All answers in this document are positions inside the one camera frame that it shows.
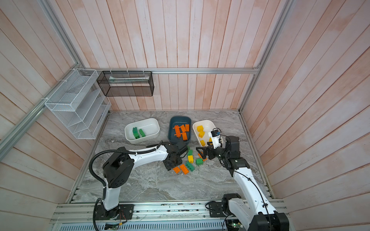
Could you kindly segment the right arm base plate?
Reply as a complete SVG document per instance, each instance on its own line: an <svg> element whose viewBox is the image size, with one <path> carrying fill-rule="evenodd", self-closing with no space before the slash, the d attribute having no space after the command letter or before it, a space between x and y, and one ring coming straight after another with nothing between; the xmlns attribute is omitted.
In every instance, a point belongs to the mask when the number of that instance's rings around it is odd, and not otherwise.
<svg viewBox="0 0 370 231"><path fill-rule="evenodd" d="M205 207L208 209L211 218L221 218L232 215L226 201L210 201L205 205Z"/></svg>

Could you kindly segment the green long lego brick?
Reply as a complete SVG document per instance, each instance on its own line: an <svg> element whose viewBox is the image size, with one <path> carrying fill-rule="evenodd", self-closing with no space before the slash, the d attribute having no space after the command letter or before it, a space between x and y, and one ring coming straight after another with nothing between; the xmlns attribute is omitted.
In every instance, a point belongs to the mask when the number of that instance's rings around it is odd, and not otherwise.
<svg viewBox="0 0 370 231"><path fill-rule="evenodd" d="M189 171L193 172L195 170L195 167L189 162L187 161L185 163L185 166L188 168Z"/></svg>

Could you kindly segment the yellow lego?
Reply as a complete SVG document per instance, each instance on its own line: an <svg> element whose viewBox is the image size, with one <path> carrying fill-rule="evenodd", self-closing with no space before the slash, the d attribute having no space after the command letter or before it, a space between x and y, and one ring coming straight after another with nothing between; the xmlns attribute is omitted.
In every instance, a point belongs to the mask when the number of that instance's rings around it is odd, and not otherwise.
<svg viewBox="0 0 370 231"><path fill-rule="evenodd" d="M205 135L205 132L204 131L200 131L199 133L198 133L198 136L200 137L200 138L203 138L203 136Z"/></svg>

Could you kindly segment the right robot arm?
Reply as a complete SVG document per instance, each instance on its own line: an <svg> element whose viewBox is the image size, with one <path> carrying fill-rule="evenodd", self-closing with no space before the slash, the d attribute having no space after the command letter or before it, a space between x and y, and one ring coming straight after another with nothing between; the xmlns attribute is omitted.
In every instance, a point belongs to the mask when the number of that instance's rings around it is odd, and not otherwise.
<svg viewBox="0 0 370 231"><path fill-rule="evenodd" d="M197 147L203 159L217 158L242 189L247 202L237 193L225 194L222 208L226 216L235 216L248 231L288 231L290 223L285 213L278 212L262 193L248 162L241 157L239 137L226 136L225 144L213 137L212 144Z"/></svg>

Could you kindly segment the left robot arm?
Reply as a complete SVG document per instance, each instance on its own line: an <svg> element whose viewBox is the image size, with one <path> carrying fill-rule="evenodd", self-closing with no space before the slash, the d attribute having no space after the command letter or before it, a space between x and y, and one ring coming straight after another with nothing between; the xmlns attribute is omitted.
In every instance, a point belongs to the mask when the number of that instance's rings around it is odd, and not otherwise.
<svg viewBox="0 0 370 231"><path fill-rule="evenodd" d="M103 165L104 187L102 204L106 211L119 206L121 187L127 182L133 169L152 162L162 161L169 171L182 164L181 155L188 151L181 141L176 144L160 142L158 145L141 149L120 148L113 152Z"/></svg>

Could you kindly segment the long orange lego plate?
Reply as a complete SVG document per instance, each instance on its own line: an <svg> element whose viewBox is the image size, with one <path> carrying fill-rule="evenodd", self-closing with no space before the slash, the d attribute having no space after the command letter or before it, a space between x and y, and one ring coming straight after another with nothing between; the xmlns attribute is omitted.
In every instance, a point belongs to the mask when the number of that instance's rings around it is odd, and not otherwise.
<svg viewBox="0 0 370 231"><path fill-rule="evenodd" d="M175 125L174 126L174 131L175 131L175 136L177 137L177 138L180 138L181 137L181 135L182 135L182 133L181 133L181 131L180 131L180 127L178 126L178 125Z"/></svg>

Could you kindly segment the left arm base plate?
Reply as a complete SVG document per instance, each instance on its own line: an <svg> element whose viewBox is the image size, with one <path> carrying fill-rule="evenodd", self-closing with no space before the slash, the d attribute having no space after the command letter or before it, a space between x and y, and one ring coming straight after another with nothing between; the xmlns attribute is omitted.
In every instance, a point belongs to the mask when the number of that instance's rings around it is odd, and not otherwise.
<svg viewBox="0 0 370 231"><path fill-rule="evenodd" d="M94 207L93 220L130 220L134 212L134 204L119 204L112 210L106 210L103 204Z"/></svg>

